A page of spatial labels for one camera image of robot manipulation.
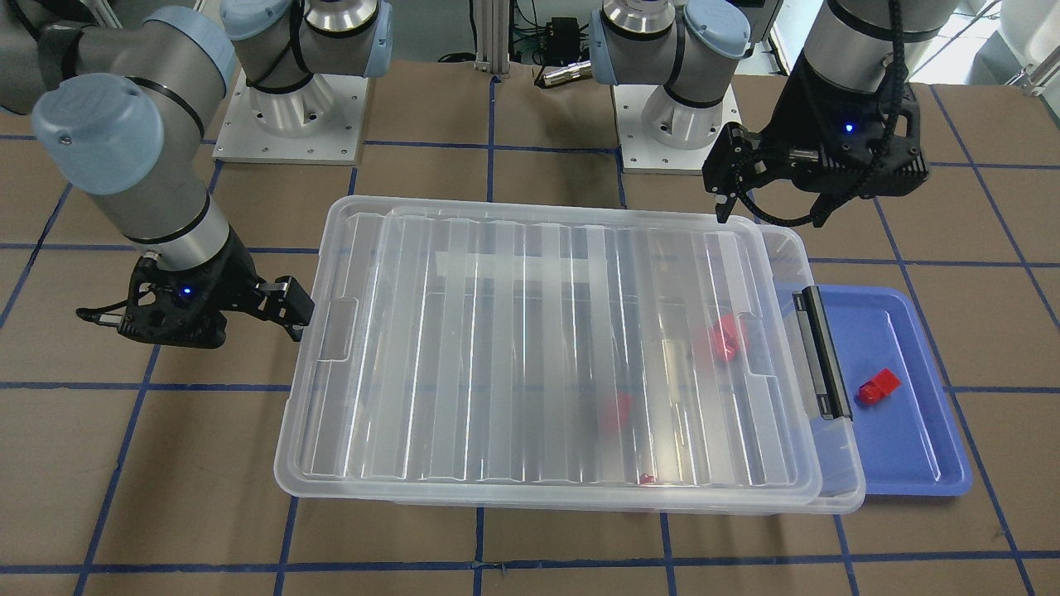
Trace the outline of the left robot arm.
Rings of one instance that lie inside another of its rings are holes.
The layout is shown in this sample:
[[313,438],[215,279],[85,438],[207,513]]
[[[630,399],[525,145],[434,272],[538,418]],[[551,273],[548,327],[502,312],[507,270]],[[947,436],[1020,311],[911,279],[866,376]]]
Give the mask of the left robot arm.
[[736,204],[768,225],[822,227],[853,199],[902,197],[930,166],[909,69],[954,1],[825,1],[761,132],[720,123],[752,23],[730,1],[605,1],[588,24],[600,84],[651,84],[666,146],[710,143],[701,182],[716,220]]

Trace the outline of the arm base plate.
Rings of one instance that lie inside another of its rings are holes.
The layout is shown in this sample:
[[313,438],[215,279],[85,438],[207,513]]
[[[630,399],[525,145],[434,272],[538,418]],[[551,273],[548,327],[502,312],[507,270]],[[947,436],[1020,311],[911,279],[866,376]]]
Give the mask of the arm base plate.
[[318,74],[290,94],[265,94],[241,74],[213,157],[226,163],[354,166],[370,84]]
[[707,108],[679,104],[660,84],[620,84],[612,94],[625,173],[700,175],[720,129],[741,122],[732,87]]

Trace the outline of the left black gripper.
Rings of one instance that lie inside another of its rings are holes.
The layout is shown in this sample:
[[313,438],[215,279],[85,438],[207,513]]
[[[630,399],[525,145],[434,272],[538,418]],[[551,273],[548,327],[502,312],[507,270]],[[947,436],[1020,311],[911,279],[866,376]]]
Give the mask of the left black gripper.
[[[704,188],[716,196],[718,223],[726,224],[744,204],[768,225],[819,228],[853,199],[905,196],[928,181],[908,69],[888,64],[883,72],[874,89],[859,92],[797,63],[762,132],[724,125],[701,166]],[[754,189],[777,180],[817,194],[807,214],[780,218],[752,200]]]

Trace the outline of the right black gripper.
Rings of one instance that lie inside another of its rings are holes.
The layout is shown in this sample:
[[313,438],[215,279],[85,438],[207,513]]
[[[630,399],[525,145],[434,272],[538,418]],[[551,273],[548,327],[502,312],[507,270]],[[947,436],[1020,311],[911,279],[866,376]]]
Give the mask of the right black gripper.
[[230,230],[219,252],[197,267],[169,271],[161,257],[140,257],[128,297],[103,308],[80,308],[76,316],[135,341],[219,348],[226,340],[227,310],[280,325],[292,341],[301,341],[314,309],[294,276],[273,282],[259,276],[253,257]]

